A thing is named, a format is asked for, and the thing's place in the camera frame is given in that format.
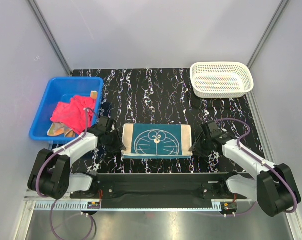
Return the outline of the teal beige Doraemon towel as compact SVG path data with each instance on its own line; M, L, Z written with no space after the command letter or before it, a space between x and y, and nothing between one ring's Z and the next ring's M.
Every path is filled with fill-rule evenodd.
M192 128L187 124L123 125L124 159L190 159Z

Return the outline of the aluminium frame post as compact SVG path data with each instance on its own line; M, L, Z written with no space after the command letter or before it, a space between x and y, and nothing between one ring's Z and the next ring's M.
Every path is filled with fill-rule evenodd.
M44 35L46 36L53 52L55 53L55 56L57 57L59 63L61 64L63 70L65 71L65 73L68 76L72 76L73 74L73 70L72 68L69 66L65 56L63 55L38 3L36 0L26 0L26 2L28 3L31 11L33 12L36 20L39 23L40 28L42 29Z
M269 37L271 36L273 30L275 29L276 25L278 24L280 18L282 17L284 11L286 10L286 8L290 2L291 2L290 0L281 0L280 1L278 7L276 8L273 16L271 17L263 35L261 36L255 50L253 51L247 65L246 65L250 70L252 69L258 56L260 55L261 51L263 50L264 45L267 43Z

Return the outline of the left aluminium frame post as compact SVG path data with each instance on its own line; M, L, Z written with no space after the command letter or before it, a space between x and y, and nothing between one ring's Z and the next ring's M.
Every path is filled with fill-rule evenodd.
M69 66L65 56L63 55L38 3L36 0L26 0L26 2L28 3L31 11L33 12L36 20L39 23L40 28L42 29L44 35L46 36L53 52L55 53L55 56L57 57L59 63L61 64L63 70L65 71L65 73L68 76L72 76L73 74L73 70L72 68Z

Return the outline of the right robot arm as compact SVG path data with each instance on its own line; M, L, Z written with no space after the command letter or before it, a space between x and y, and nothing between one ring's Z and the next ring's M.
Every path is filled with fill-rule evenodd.
M270 217L294 213L301 202L301 195L291 168L285 163L270 162L245 147L241 140L248 134L247 131L235 137L221 130L217 120L201 125L201 133L191 151L201 157L217 152L250 175L246 178L238 172L229 172L212 187L212 193L226 199L232 195L251 199Z

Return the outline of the blue plastic bin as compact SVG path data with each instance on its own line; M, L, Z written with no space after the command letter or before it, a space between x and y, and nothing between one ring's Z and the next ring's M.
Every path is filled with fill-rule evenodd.
M29 131L29 137L34 141L47 142L49 144L66 144L73 137L48 136L47 132L52 125L50 118L59 102L69 103L74 96L89 97L92 91L97 92L94 112L100 113L103 98L104 81L100 77L55 77L51 79L44 91L42 100Z

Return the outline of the pink towel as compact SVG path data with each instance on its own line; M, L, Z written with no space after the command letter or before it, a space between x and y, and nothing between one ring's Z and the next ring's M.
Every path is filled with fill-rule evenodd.
M69 103L58 102L50 120L53 123L61 123L70 128L77 135L86 127L90 127L93 121L93 112L87 111L88 123L86 123L86 108L94 110L97 100L90 96L75 95Z

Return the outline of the right aluminium frame post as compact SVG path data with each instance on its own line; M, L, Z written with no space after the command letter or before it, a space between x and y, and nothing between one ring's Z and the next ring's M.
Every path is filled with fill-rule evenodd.
M281 0L280 1L278 7L276 8L273 16L271 17L263 35L261 36L255 50L253 51L247 65L246 65L250 70L252 69L258 56L260 55L261 51L263 50L264 45L267 43L269 37L271 36L273 30L275 29L276 25L278 24L280 18L282 17L284 11L286 10L286 8L290 2L291 2L290 0Z

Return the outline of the white perforated basket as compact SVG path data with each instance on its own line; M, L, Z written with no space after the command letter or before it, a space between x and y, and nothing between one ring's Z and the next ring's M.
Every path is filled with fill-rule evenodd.
M241 98L254 88L249 68L240 62L197 62L189 74L193 92L201 99Z

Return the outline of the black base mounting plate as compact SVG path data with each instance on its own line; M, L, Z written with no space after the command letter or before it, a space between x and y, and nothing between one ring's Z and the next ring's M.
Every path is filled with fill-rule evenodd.
M156 203L170 207L199 207L205 201L234 199L244 196L231 194L227 197L214 194L212 187L224 177L224 173L135 173L98 174L94 177L93 191L76 191L73 199L109 200L116 203Z

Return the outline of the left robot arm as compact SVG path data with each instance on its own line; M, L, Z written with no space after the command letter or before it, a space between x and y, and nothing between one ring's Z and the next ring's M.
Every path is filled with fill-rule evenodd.
M67 193L82 192L88 198L99 193L94 176L71 173L71 166L81 157L103 146L110 154L125 150L114 119L102 116L74 140L53 150L42 149L36 156L27 182L29 190L42 198L59 200Z

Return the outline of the orange patterned towel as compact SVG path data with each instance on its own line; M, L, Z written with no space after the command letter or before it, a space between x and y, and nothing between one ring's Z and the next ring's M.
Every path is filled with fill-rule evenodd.
M76 133L65 124L60 122L53 122L47 131L47 136L49 137L66 137L66 138L74 138Z

